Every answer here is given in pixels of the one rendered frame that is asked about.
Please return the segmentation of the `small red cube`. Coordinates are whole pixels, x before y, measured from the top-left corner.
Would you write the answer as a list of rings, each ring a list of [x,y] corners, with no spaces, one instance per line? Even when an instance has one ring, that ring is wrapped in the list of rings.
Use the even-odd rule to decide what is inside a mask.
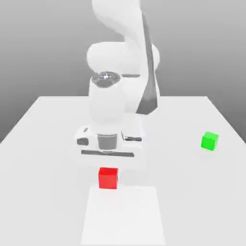
[[[98,172],[99,188],[117,189],[118,184],[118,169],[100,167]]]

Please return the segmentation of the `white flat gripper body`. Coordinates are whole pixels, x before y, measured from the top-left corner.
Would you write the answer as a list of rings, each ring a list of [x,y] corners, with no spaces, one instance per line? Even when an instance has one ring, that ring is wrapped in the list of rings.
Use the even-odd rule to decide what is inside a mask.
[[[82,154],[84,147],[72,147],[72,159],[75,164],[83,167],[145,167],[147,156],[142,147],[124,147],[117,149],[117,152],[133,153],[134,157],[89,155]]]

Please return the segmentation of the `small green cube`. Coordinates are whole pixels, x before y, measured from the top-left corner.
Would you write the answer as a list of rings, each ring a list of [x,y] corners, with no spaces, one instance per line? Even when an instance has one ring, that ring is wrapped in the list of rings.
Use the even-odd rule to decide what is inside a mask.
[[[205,132],[202,136],[201,147],[213,151],[218,143],[219,135],[212,132]]]

